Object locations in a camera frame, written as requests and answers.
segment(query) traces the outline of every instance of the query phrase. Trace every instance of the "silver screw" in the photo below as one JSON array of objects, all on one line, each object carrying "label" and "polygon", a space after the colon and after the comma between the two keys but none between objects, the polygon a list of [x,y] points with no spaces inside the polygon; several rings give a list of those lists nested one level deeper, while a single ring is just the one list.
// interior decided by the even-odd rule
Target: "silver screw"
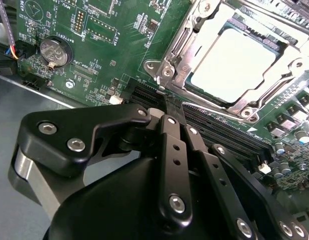
[{"label": "silver screw", "polygon": [[182,214],[186,210],[184,201],[176,195],[172,195],[169,198],[169,203],[172,209],[178,214]]},{"label": "silver screw", "polygon": [[304,231],[303,231],[298,225],[296,225],[295,223],[292,223],[292,226],[293,226],[294,230],[296,231],[296,233],[297,233],[300,237],[302,237],[302,238],[305,237]]},{"label": "silver screw", "polygon": [[40,132],[47,135],[55,134],[57,132],[57,127],[50,122],[43,122],[38,128]]},{"label": "silver screw", "polygon": [[76,83],[73,81],[73,80],[67,80],[65,82],[65,86],[68,88],[68,89],[73,89],[75,86],[76,86]]},{"label": "silver screw", "polygon": [[251,231],[251,228],[241,218],[237,219],[236,225],[238,226],[238,229],[240,230],[240,232],[242,232],[242,234],[245,235],[248,239],[253,236],[253,232]]},{"label": "silver screw", "polygon": [[241,116],[243,118],[247,118],[252,114],[252,110],[250,108],[245,108],[244,110],[241,111]]},{"label": "silver screw", "polygon": [[299,165],[299,169],[300,169],[301,171],[306,170],[306,169],[307,169],[307,164],[301,163],[301,164]]},{"label": "silver screw", "polygon": [[66,145],[71,151],[78,152],[78,153],[82,152],[86,148],[85,143],[79,138],[69,139]]},{"label": "silver screw", "polygon": [[171,124],[176,124],[176,121],[173,120],[172,118],[168,117],[168,121],[171,123]]},{"label": "silver screw", "polygon": [[144,110],[138,110],[138,113],[142,116],[147,116],[147,113]]},{"label": "silver screw", "polygon": [[218,147],[217,149],[221,154],[225,154],[225,150],[222,147]]},{"label": "silver screw", "polygon": [[204,11],[208,12],[210,10],[210,3],[207,3],[207,5],[204,7]]},{"label": "silver screw", "polygon": [[279,222],[281,229],[284,231],[285,234],[287,234],[289,237],[293,236],[293,232],[291,231],[291,229],[284,224],[282,221]]},{"label": "silver screw", "polygon": [[162,70],[162,75],[164,75],[165,77],[171,77],[172,75],[174,75],[174,73],[175,73],[175,69],[173,67],[170,67],[170,66],[166,66]]},{"label": "silver screw", "polygon": [[194,135],[197,135],[197,134],[198,134],[197,130],[195,130],[193,127],[190,127],[189,130],[190,130],[190,132],[192,132]]},{"label": "silver screw", "polygon": [[52,81],[48,81],[48,83],[46,84],[48,87],[52,87],[54,85],[54,83]]}]

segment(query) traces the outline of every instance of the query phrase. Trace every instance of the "colored wires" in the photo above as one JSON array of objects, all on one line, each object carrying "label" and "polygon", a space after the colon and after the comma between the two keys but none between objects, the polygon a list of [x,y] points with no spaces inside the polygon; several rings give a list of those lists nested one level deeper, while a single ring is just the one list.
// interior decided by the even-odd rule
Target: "colored wires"
[{"label": "colored wires", "polygon": [[4,53],[5,55],[12,55],[12,57],[16,60],[18,60],[19,58],[17,57],[17,54],[16,54],[16,49],[14,46],[10,46]]},{"label": "colored wires", "polygon": [[13,32],[12,32],[12,29],[11,29],[11,26],[10,26],[10,22],[9,22],[9,19],[8,19],[8,16],[7,16],[7,12],[6,12],[6,9],[4,7],[4,4],[3,4],[3,0],[0,0],[0,17],[1,17],[1,20],[2,20],[2,24],[7,32],[7,35],[8,35],[8,42],[9,42],[9,45],[10,45],[10,52],[9,52],[9,49],[6,51],[6,55],[11,53],[13,58],[18,60],[19,58],[17,57],[17,54],[16,54],[16,50],[15,50],[15,39],[14,39],[14,35],[13,35]]},{"label": "colored wires", "polygon": [[14,59],[18,60],[19,58],[16,55],[15,46],[10,46],[10,51]]}]

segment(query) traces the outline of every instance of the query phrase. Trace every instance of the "capacitor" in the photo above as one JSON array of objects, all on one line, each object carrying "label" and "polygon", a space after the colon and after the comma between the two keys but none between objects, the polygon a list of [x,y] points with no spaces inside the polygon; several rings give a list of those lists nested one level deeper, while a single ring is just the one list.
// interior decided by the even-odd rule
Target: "capacitor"
[{"label": "capacitor", "polygon": [[307,144],[309,143],[309,136],[304,130],[297,131],[295,134],[296,139],[301,144]]},{"label": "capacitor", "polygon": [[279,179],[283,176],[283,174],[280,172],[280,168],[279,167],[275,167],[272,169],[272,174],[276,179]]},{"label": "capacitor", "polygon": [[280,163],[280,170],[282,174],[288,174],[291,172],[289,164],[287,162]]},{"label": "capacitor", "polygon": [[285,153],[285,149],[284,149],[284,145],[282,142],[277,142],[274,144],[274,149],[275,149],[275,152],[277,154],[284,154]]},{"label": "capacitor", "polygon": [[302,182],[299,182],[296,187],[298,188],[298,190],[300,191],[304,191],[306,188],[304,186],[304,184]]},{"label": "capacitor", "polygon": [[303,185],[306,189],[309,189],[309,179],[304,180]]}]

